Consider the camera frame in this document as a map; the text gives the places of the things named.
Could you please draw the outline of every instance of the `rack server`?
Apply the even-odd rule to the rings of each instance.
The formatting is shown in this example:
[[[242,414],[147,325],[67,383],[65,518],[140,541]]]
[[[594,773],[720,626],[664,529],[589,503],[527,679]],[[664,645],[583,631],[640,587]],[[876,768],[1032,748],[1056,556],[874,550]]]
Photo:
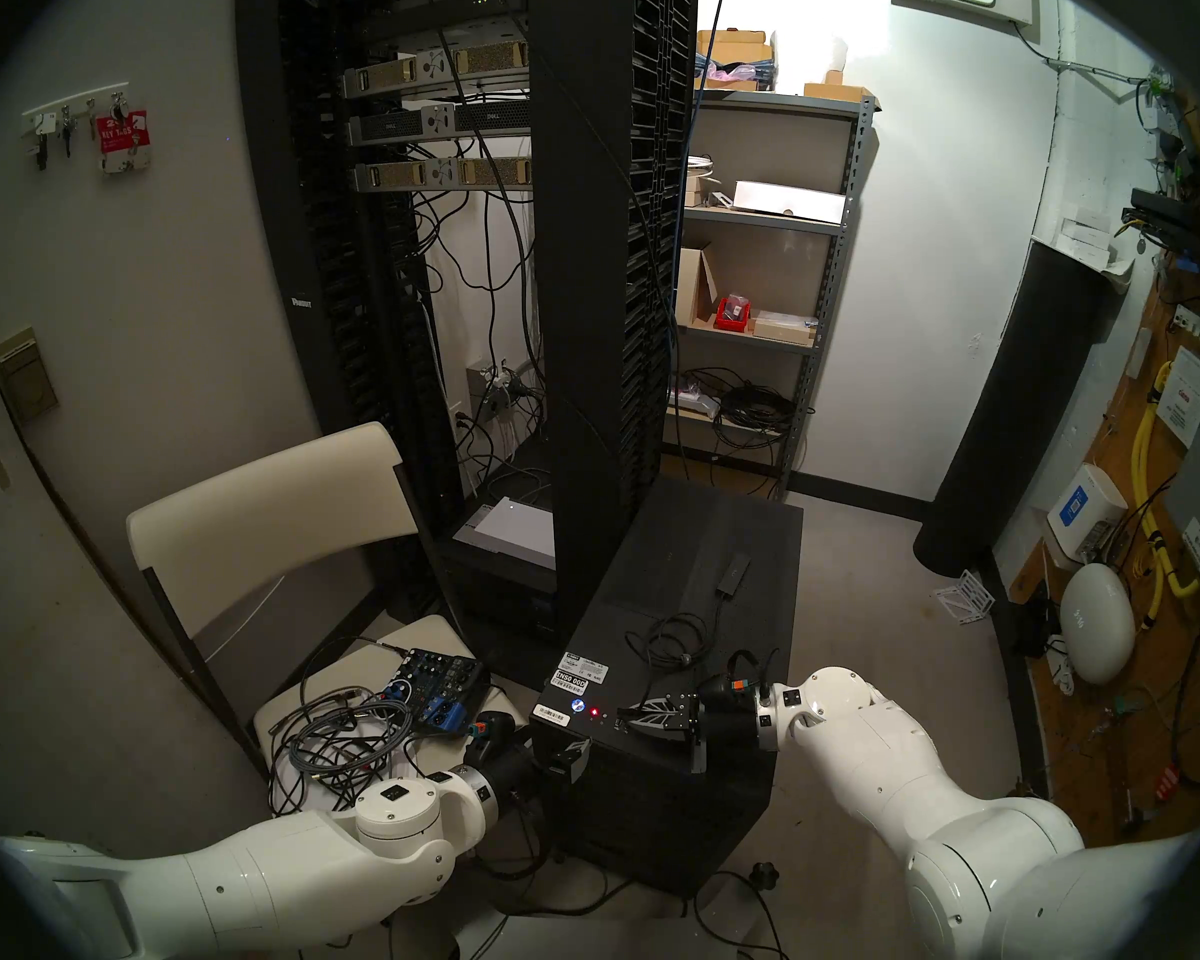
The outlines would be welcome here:
[[[456,137],[474,137],[476,130],[492,137],[529,133],[528,98],[503,102],[437,102],[421,109],[401,109],[373,116],[352,116],[347,142],[354,148],[378,144],[426,144]]]

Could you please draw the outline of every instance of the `wooden board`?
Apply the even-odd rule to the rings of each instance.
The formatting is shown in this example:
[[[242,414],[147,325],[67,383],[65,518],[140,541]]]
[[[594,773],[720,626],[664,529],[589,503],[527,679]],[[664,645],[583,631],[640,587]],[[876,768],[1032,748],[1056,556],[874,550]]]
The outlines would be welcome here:
[[[1153,286],[1142,316],[1142,325],[1152,330],[1152,344],[1141,374],[1136,380],[1121,380],[1105,424],[1086,457],[1115,480],[1130,504],[1135,502],[1130,451],[1146,408],[1146,391],[1159,366],[1171,360],[1180,346],[1189,346],[1200,354],[1200,344],[1192,336],[1171,329],[1174,308],[1166,302],[1199,293],[1200,276],[1181,271],[1171,271]],[[1192,302],[1189,307],[1200,313],[1200,302]],[[1157,422],[1148,452],[1148,488],[1152,490],[1177,472],[1186,451],[1169,430]],[[1181,535],[1166,512],[1157,500],[1156,517],[1169,542],[1170,556],[1183,569],[1182,580],[1190,581],[1194,577],[1190,557],[1183,556]],[[1144,574],[1146,565],[1140,563],[1146,559],[1144,542],[1139,532],[1124,565],[1136,618],[1146,612],[1153,590],[1153,577]],[[1045,572],[1050,596],[1061,599],[1070,575],[1046,560],[1043,546],[1032,553],[1008,587],[1009,598],[1025,600]],[[1156,626],[1138,637],[1128,665],[1110,684],[1096,688],[1076,678],[1075,694],[1067,697],[1050,679],[1045,660],[1030,662],[1044,734],[1050,797],[1076,823],[1085,845],[1160,839],[1200,826],[1199,788],[1183,785],[1169,803],[1158,805],[1154,800],[1157,782],[1170,762],[1169,724],[1174,718],[1177,683],[1199,624],[1200,592],[1188,599],[1176,599],[1166,586]],[[1159,713],[1146,689],[1158,697]],[[1139,710],[1117,715],[1118,698]],[[1200,778],[1200,653],[1183,702],[1182,722],[1182,766],[1189,775]],[[1038,791],[1043,790],[1042,781],[1043,778],[1027,778]],[[1153,811],[1153,818],[1140,828],[1126,828],[1130,805],[1145,814]]]

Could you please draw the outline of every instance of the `floor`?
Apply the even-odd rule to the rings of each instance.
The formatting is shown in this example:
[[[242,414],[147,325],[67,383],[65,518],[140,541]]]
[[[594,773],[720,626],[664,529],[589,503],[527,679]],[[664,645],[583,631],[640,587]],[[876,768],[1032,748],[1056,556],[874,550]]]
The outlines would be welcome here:
[[[912,557],[918,523],[803,496],[788,502],[804,510],[805,526],[793,676],[804,678],[832,665],[858,671],[924,725],[947,772],[966,791],[980,798],[1008,793],[1018,776],[1018,746],[990,620],[960,626],[934,600],[932,590],[948,582]],[[508,691],[518,707],[532,701],[524,689]],[[510,860],[523,854],[523,839],[518,826],[504,823],[482,844],[481,856]],[[780,874],[768,901],[792,958],[922,955],[911,932],[898,862],[870,830],[846,818],[810,764],[794,752],[779,758],[769,810],[730,866],[746,874],[762,860],[772,862]],[[601,881],[594,866],[578,860],[548,864],[524,900],[576,906],[594,900]],[[487,882],[486,892],[496,904],[511,907],[521,883]],[[610,887],[616,883],[610,881]],[[704,890],[708,894],[712,886]],[[440,944],[426,932],[424,916],[403,912],[412,910],[396,914],[394,958],[444,958]],[[598,917],[678,912],[676,900],[631,888]],[[752,937],[749,941],[772,942],[764,928],[756,926]],[[346,952],[317,947],[305,955],[344,960],[386,955],[383,930],[355,940]]]

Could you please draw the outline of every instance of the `cardboard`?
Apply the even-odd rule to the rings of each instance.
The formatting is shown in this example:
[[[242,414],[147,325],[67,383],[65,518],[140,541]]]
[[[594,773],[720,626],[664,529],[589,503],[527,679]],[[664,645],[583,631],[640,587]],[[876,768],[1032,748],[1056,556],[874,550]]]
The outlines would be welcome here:
[[[715,288],[708,247],[700,251],[680,247],[680,270],[676,278],[676,322],[691,326],[715,312],[720,293]]]
[[[828,84],[826,82],[805,82],[805,95],[810,98],[838,98],[842,102],[858,102],[864,95],[871,95],[871,90],[859,84]],[[876,112],[881,109],[881,101],[875,101]]]
[[[736,26],[726,26],[724,30],[715,30],[715,46],[721,43],[764,43],[763,30],[738,30]],[[712,30],[698,30],[697,53],[706,54],[706,46],[712,42]]]
[[[718,82],[714,78],[708,78],[706,80],[706,86],[708,89],[730,89],[734,92],[758,92],[760,86],[756,82],[748,79],[744,82]]]
[[[772,61],[773,48],[767,43],[721,43],[716,41],[714,48],[712,48],[712,60],[716,64]]]
[[[768,182],[738,182],[733,205],[756,212],[798,216],[802,220],[839,223],[845,217],[845,196]]]

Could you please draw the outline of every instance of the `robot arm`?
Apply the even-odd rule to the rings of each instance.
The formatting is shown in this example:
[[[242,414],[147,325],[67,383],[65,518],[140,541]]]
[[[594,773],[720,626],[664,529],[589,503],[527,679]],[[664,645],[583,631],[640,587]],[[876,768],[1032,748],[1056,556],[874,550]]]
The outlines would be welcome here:
[[[755,713],[764,749],[808,754],[893,850],[931,956],[1114,954],[1190,851],[1194,836],[1085,850],[1051,802],[968,796],[920,724],[844,667],[760,691]]]
[[[354,809],[269,818],[179,857],[116,860],[38,839],[0,839],[0,850],[85,956],[307,946],[432,898],[527,770],[527,758],[504,756],[482,769],[380,781]]]

